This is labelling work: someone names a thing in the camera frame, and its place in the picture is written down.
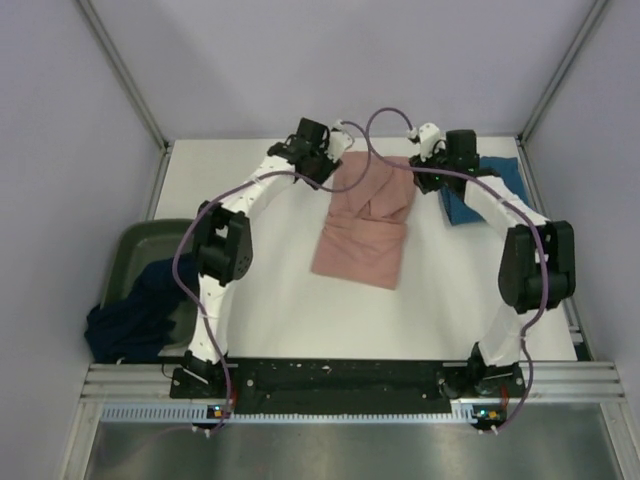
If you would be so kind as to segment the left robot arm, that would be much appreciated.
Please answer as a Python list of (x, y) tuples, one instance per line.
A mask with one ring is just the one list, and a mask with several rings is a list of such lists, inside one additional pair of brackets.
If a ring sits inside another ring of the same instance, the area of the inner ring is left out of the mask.
[(193, 372), (192, 384), (203, 395), (216, 396), (226, 387), (227, 374), (216, 365), (227, 352), (226, 327), (236, 282), (253, 261), (251, 222), (297, 181), (323, 189), (352, 144), (342, 123), (328, 127), (303, 118), (296, 132), (270, 146), (243, 184), (199, 207), (187, 230), (198, 270), (199, 298), (184, 366)]

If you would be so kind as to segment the pink t shirt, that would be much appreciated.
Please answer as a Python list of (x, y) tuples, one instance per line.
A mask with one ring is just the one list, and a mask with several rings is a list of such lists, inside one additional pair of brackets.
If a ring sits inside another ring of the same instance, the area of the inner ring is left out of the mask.
[[(339, 191), (347, 186), (349, 191)], [(370, 159), (365, 151), (348, 152), (333, 188), (311, 272), (396, 289), (416, 194), (413, 173)]]

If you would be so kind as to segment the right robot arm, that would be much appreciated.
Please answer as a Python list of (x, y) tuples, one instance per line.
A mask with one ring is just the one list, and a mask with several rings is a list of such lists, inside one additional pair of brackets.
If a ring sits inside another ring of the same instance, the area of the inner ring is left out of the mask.
[(501, 367), (516, 363), (529, 330), (576, 287), (573, 227), (532, 209), (495, 166), (480, 159), (472, 130), (442, 132), (432, 123), (414, 128), (418, 154), (409, 160), (421, 193), (443, 191), (473, 210), (503, 240), (498, 270), (502, 304), (467, 370), (469, 388), (487, 396), (504, 380)]

